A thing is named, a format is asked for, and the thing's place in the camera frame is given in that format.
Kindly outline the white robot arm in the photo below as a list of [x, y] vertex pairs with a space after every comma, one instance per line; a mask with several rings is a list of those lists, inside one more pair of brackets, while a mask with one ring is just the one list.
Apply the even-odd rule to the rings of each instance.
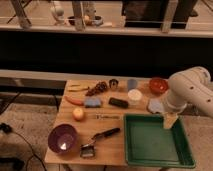
[[208, 88], [210, 81], [211, 75], [204, 67], [193, 67], [169, 77], [169, 90], [162, 98], [165, 129], [174, 125], [188, 103], [213, 118], [213, 90]]

